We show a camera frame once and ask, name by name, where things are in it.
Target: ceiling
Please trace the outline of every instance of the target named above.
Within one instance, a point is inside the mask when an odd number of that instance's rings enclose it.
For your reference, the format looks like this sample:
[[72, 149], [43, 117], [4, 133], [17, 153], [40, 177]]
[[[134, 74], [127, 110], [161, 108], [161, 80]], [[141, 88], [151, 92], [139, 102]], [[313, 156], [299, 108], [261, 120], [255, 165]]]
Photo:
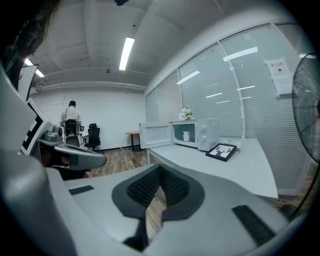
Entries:
[[[230, 11], [236, 0], [64, 0], [37, 51], [39, 88], [75, 84], [135, 85], [142, 90], [159, 63]], [[126, 37], [135, 38], [125, 71]]]

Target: wooden floor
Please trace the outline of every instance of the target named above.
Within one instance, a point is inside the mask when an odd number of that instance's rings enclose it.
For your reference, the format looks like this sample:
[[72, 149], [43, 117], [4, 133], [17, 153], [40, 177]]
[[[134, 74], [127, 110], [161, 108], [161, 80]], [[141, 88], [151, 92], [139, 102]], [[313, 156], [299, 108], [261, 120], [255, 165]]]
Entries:
[[[118, 150], [105, 151], [104, 155], [107, 157], [107, 164], [93, 169], [89, 173], [89, 177], [98, 177], [110, 174], [116, 174], [120, 172], [125, 172], [128, 170], [135, 169], [137, 167], [145, 166], [148, 164], [147, 152], [145, 150], [140, 152], [133, 152], [131, 148], [124, 148]], [[286, 204], [291, 204], [298, 206], [306, 194], [312, 179], [316, 172], [316, 165], [312, 165], [307, 173], [306, 179], [302, 184], [300, 193], [298, 196], [279, 196], [279, 199], [273, 204], [276, 209]], [[302, 210], [307, 211], [313, 201], [316, 194], [316, 189], [319, 187], [317, 182], [312, 189], [310, 196], [303, 204]], [[157, 196], [154, 197], [150, 206], [146, 210], [146, 228], [147, 234], [150, 241], [152, 241], [157, 233], [160, 231], [161, 224], [161, 214], [167, 208], [166, 197], [162, 189], [160, 188], [157, 192]]]

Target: white flowers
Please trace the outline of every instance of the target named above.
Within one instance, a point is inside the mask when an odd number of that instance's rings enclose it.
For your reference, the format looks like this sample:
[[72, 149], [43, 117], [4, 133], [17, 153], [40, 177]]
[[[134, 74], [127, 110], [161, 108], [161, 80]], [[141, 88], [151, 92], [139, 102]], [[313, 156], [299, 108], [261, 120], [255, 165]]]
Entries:
[[189, 106], [187, 105], [184, 109], [182, 109], [182, 112], [179, 114], [179, 121], [186, 121], [186, 120], [193, 120], [192, 112], [189, 109]]

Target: striped shirt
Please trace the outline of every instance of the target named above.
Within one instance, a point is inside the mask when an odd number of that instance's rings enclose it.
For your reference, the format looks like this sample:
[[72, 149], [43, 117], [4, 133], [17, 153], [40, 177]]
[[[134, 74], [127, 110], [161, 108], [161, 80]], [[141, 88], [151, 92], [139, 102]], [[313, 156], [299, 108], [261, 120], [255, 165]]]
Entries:
[[64, 122], [70, 119], [76, 120], [77, 122], [82, 122], [81, 112], [79, 110], [76, 110], [73, 106], [68, 107], [61, 113], [60, 122]]

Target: microwave oven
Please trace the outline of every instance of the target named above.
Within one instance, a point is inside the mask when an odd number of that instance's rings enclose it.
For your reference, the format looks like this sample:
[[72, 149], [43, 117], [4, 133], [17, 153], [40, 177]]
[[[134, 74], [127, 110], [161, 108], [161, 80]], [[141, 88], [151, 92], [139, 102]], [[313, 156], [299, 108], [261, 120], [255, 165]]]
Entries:
[[139, 124], [142, 149], [180, 144], [209, 151], [220, 142], [219, 120], [214, 118]]

